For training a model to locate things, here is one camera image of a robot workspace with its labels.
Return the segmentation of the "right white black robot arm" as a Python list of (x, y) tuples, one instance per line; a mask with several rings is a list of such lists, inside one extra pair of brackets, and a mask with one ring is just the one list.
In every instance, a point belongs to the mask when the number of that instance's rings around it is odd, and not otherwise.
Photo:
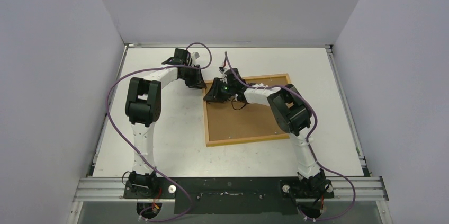
[(224, 103), (236, 100), (244, 105), (268, 106), (278, 127), (288, 134), (296, 157), (300, 192), (307, 198), (333, 196), (331, 182), (318, 165), (310, 150), (310, 141), (302, 133), (310, 128), (312, 112), (292, 84), (268, 86), (263, 83), (246, 83), (237, 69), (227, 70), (216, 77), (203, 100), (207, 103)]

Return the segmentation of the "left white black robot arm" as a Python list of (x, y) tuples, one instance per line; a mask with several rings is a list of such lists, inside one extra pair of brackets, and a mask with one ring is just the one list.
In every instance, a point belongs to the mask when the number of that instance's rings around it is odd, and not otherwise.
[(161, 115), (162, 89), (178, 79), (188, 88), (205, 89), (206, 84), (197, 60), (197, 52), (175, 49), (174, 55), (162, 64), (161, 70), (129, 81), (125, 114), (129, 118), (133, 132), (134, 162), (127, 185), (130, 191), (151, 198), (159, 192), (157, 173), (154, 170), (154, 129)]

